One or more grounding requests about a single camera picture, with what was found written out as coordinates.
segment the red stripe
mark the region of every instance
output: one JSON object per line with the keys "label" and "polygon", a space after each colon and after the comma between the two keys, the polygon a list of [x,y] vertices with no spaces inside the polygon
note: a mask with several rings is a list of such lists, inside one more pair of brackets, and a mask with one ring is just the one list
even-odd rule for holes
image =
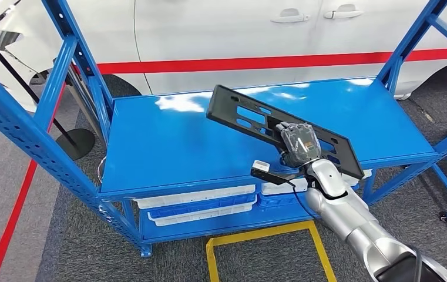
{"label": "red stripe", "polygon": [[[262,58],[229,58],[153,62],[100,63],[102,74],[112,73],[159,73],[159,72],[207,72],[239,69],[300,68],[308,66],[360,65],[384,63],[392,52],[278,56]],[[447,59],[447,49],[413,51],[407,61]]]}
{"label": "red stripe", "polygon": [[[55,113],[57,112],[59,102],[61,101],[64,87],[65,84],[62,85],[62,89],[53,110],[52,118],[47,131],[49,131],[52,126],[52,121],[55,117]],[[16,202],[14,203],[14,207],[12,208],[12,212],[9,216],[9,220],[7,221],[7,225],[5,226],[4,233],[0,238],[0,268],[2,267],[2,262],[4,261],[5,254],[7,253],[7,248],[9,247],[12,235],[14,234],[14,230],[16,229],[16,224],[19,220],[19,216],[21,215],[22,207],[24,205],[24,201],[26,200],[26,196],[28,195],[29,187],[31,186],[31,181],[33,181],[37,165],[38,164],[34,160],[31,160],[29,162],[28,169],[26,170],[26,175],[24,176],[23,182],[21,184],[21,189],[19,190],[18,197],[16,199]]]}

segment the silver robot arm segment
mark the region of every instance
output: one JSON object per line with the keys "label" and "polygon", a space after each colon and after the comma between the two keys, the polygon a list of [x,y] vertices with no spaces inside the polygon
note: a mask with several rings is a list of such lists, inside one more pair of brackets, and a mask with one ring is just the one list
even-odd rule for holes
{"label": "silver robot arm segment", "polygon": [[[318,159],[306,164],[308,176],[320,187],[306,191],[308,205],[348,244],[377,282],[414,281],[416,253],[392,237],[368,210],[367,204],[341,178],[332,162]],[[447,270],[422,256],[420,281],[447,282]]]}

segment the caster wheel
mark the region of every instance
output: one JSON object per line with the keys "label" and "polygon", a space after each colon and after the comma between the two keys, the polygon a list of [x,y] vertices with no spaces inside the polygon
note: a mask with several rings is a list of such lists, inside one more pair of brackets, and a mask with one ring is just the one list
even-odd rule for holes
{"label": "caster wheel", "polygon": [[445,211],[440,212],[439,213],[439,219],[442,222],[446,222],[447,223],[447,212],[445,212]]}

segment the white car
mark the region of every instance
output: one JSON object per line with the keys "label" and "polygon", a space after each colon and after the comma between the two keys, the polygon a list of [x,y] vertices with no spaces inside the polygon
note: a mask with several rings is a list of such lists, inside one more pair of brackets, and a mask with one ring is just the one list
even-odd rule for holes
{"label": "white car", "polygon": [[[427,0],[68,2],[100,70],[156,95],[376,75]],[[40,0],[0,0],[2,14],[0,49],[29,83],[62,41]],[[399,98],[447,66],[447,39],[432,29],[403,64]],[[1,65],[0,82],[34,110]]]}

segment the black pole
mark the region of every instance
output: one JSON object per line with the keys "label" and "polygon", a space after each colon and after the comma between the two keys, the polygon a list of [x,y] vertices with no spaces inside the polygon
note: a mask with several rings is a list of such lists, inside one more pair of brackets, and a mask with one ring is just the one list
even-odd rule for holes
{"label": "black pole", "polygon": [[[7,70],[11,73],[11,75],[14,76],[14,78],[19,82],[19,84],[21,84],[21,86],[31,96],[33,101],[35,101],[35,103],[38,104],[40,102],[40,98],[38,98],[38,96],[35,94],[35,92],[33,92],[33,90],[31,90],[31,88],[26,84],[26,82],[24,82],[22,77],[11,66],[11,64],[4,58],[4,56],[2,56],[1,53],[0,53],[0,63],[2,63],[4,65],[4,67],[7,68]],[[55,127],[57,127],[57,129],[59,129],[61,134],[69,141],[69,143],[71,143],[73,146],[76,146],[75,141],[69,136],[69,134],[66,132],[66,130],[62,127],[62,125],[56,119],[53,119],[53,124],[55,125]]]}

